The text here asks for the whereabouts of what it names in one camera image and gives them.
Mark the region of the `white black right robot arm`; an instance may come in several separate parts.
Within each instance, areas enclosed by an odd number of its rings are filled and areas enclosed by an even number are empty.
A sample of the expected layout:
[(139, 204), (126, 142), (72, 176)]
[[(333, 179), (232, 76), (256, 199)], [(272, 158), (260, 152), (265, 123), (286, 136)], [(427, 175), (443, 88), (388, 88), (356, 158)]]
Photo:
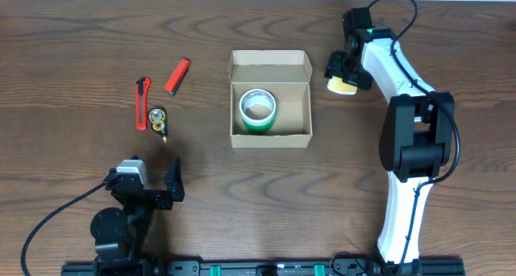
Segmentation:
[(345, 49), (331, 54), (325, 76), (337, 94), (376, 84), (388, 103), (379, 155), (389, 195), (377, 249), (387, 264), (411, 263), (420, 256), (426, 200), (450, 158), (454, 99), (420, 78), (388, 28), (347, 30)]

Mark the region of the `green tape roll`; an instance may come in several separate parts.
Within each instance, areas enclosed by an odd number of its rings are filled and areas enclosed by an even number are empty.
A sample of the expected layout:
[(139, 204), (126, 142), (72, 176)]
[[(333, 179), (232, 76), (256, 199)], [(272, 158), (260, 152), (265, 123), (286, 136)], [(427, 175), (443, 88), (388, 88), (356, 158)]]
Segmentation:
[(242, 118), (243, 125), (250, 132), (264, 133), (272, 128), (276, 120), (276, 116), (269, 116), (265, 119), (251, 119), (247, 116)]

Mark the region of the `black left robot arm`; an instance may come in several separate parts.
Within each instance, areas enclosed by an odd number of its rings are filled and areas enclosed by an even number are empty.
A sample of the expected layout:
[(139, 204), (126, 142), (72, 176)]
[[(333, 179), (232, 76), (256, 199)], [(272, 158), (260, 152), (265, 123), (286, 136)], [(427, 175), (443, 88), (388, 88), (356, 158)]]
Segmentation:
[(143, 244), (156, 210), (170, 210), (185, 197), (181, 178), (181, 159), (173, 159), (163, 178), (164, 190), (148, 189), (148, 172), (137, 156), (109, 170), (102, 181), (106, 190), (122, 206), (108, 207), (97, 213), (90, 224), (95, 239), (98, 263), (142, 265), (152, 259), (143, 252)]

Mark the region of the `white tape roll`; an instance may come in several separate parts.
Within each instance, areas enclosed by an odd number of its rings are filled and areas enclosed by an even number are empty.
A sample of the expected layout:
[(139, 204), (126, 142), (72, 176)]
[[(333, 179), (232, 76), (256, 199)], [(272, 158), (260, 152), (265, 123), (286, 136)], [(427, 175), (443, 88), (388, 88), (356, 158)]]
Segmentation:
[(251, 89), (240, 98), (239, 111), (246, 122), (266, 124), (276, 117), (277, 101), (267, 90)]

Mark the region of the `yellow sticky note pad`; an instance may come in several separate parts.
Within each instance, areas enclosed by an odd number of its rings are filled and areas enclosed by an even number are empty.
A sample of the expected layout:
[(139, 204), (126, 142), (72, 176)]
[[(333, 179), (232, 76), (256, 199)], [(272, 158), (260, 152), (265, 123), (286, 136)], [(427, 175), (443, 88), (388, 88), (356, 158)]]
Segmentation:
[(354, 95), (357, 91), (356, 86), (347, 84), (341, 77), (336, 76), (333, 76), (328, 80), (327, 89), (341, 95)]

